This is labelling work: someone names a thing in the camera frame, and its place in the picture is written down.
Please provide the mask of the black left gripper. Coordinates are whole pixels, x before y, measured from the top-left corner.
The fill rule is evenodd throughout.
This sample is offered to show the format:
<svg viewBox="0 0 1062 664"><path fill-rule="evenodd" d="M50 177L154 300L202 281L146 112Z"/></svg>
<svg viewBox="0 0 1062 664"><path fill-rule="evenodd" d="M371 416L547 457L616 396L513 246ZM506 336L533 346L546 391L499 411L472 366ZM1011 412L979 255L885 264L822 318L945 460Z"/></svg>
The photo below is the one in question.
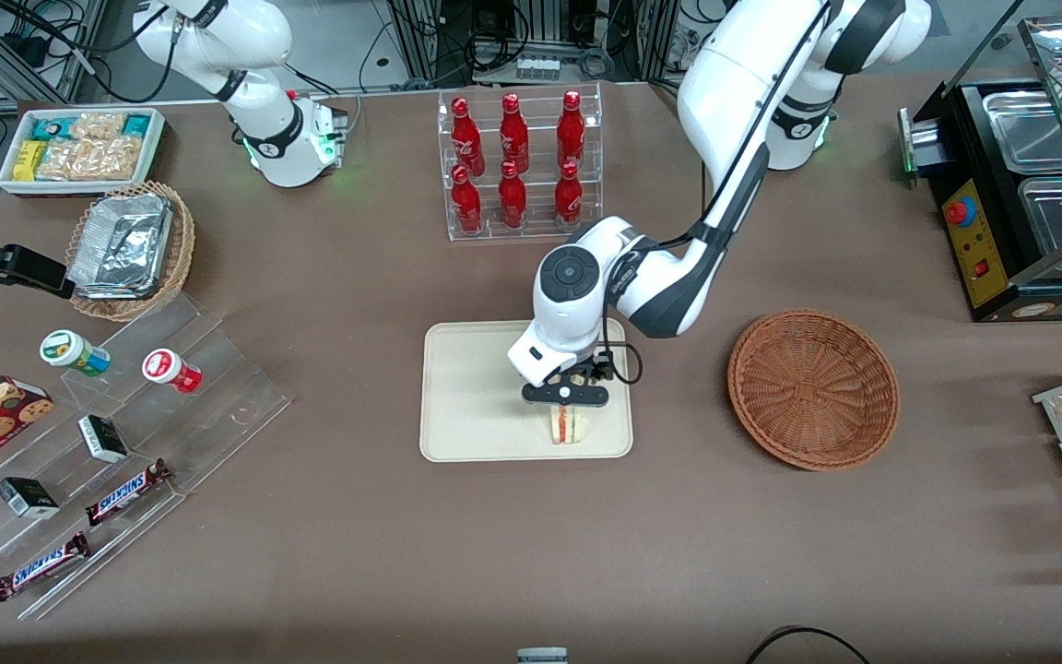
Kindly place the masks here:
<svg viewBox="0 0 1062 664"><path fill-rule="evenodd" d="M548 384L601 384L606 381L611 381L610 353L596 353L595 356L577 362L573 367L555 371L548 378Z"/></svg>

